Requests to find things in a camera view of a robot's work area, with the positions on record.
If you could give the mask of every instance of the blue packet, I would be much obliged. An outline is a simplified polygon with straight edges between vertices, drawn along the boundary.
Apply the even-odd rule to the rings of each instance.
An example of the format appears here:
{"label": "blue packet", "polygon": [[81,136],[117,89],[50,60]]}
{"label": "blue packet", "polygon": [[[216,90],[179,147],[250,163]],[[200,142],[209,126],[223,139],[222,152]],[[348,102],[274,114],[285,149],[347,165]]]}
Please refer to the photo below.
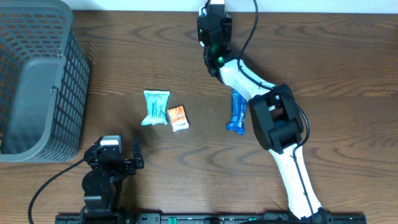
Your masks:
{"label": "blue packet", "polygon": [[248,108],[248,101],[232,89],[232,118],[229,125],[226,126],[227,130],[236,131],[236,133],[244,134],[244,117],[246,116],[246,109]]}
{"label": "blue packet", "polygon": [[145,90],[144,95],[147,102],[148,115],[141,122],[141,125],[167,124],[166,105],[170,91]]}

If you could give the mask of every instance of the candy wrapper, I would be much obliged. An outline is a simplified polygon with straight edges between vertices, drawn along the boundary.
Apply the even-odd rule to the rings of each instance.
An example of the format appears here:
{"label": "candy wrapper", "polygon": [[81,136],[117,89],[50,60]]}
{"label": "candy wrapper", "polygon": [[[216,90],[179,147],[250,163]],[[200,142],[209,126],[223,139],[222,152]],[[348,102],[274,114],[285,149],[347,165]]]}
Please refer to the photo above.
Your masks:
{"label": "candy wrapper", "polygon": [[144,95],[147,101],[148,115],[141,122],[141,125],[167,124],[166,105],[170,96],[170,91],[145,90]]}
{"label": "candy wrapper", "polygon": [[238,91],[232,89],[232,118],[226,129],[230,131],[236,131],[238,134],[244,134],[244,117],[246,116],[246,109],[248,108],[248,101],[238,93]]}
{"label": "candy wrapper", "polygon": [[169,113],[170,122],[172,123],[173,132],[189,128],[187,117],[183,106],[173,108],[167,111]]}

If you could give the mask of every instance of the wooden table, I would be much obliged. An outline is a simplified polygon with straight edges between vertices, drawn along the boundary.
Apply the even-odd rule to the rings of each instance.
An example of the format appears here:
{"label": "wooden table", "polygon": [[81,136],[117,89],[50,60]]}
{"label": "wooden table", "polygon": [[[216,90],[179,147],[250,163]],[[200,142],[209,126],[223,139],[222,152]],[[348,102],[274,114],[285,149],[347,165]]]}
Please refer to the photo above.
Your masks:
{"label": "wooden table", "polygon": [[[240,49],[253,13],[232,13]],[[27,223],[28,204],[51,176],[81,159],[100,136],[119,134],[124,157],[140,135],[145,169],[126,180],[121,204],[164,213],[264,213],[288,209],[269,152],[246,133],[225,130],[231,89],[211,78],[194,12],[75,12],[74,31],[93,61],[81,151],[63,164],[0,164],[0,223]],[[333,212],[363,212],[368,223],[398,222],[398,16],[261,13],[244,61],[286,83],[311,124],[304,156],[314,191]],[[144,90],[170,90],[190,128],[141,126]],[[36,223],[84,205],[82,164],[38,197]]]}

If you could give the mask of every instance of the white wall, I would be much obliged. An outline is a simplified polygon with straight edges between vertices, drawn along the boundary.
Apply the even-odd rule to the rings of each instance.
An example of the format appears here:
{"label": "white wall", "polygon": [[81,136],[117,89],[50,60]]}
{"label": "white wall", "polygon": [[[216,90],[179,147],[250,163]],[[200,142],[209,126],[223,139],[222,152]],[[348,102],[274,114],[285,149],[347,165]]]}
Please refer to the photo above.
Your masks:
{"label": "white wall", "polygon": [[[76,10],[197,11],[205,0],[63,0]],[[398,0],[257,0],[261,12],[398,13]],[[252,0],[226,0],[228,11],[254,11]]]}

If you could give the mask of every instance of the gray plastic basket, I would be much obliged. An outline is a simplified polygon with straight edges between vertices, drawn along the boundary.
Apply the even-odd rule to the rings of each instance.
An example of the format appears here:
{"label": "gray plastic basket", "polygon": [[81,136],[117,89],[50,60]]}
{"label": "gray plastic basket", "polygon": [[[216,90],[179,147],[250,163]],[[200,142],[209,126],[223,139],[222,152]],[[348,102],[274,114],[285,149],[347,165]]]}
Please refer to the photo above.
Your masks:
{"label": "gray plastic basket", "polygon": [[0,162],[78,150],[90,69],[61,1],[0,1]]}

